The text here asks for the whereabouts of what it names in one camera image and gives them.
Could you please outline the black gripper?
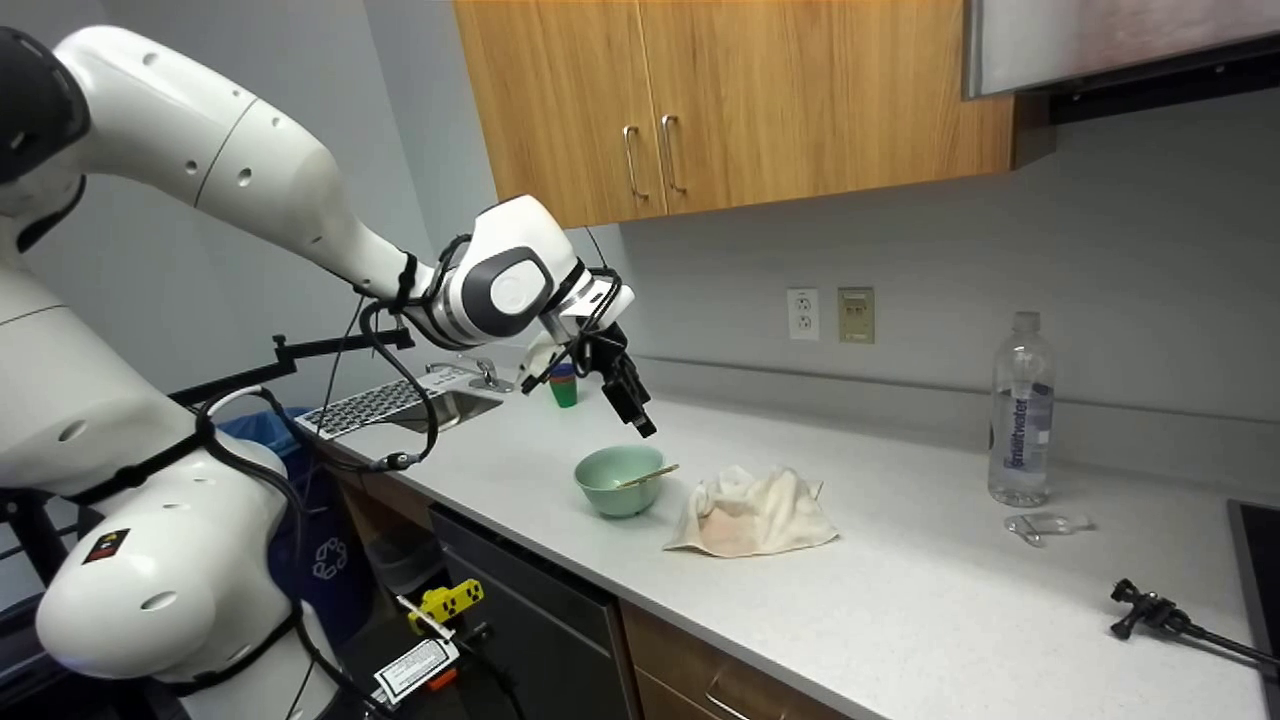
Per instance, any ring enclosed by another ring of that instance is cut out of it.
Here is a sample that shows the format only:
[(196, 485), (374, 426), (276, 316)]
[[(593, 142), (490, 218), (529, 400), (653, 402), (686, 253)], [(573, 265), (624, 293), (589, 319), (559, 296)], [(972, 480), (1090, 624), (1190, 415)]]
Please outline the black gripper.
[(653, 395), (638, 363), (627, 358), (627, 337), (615, 325), (584, 332), (573, 349), (573, 358), (584, 375), (604, 380), (604, 400), (624, 424), (633, 424), (641, 437), (656, 437), (656, 424), (650, 415)]

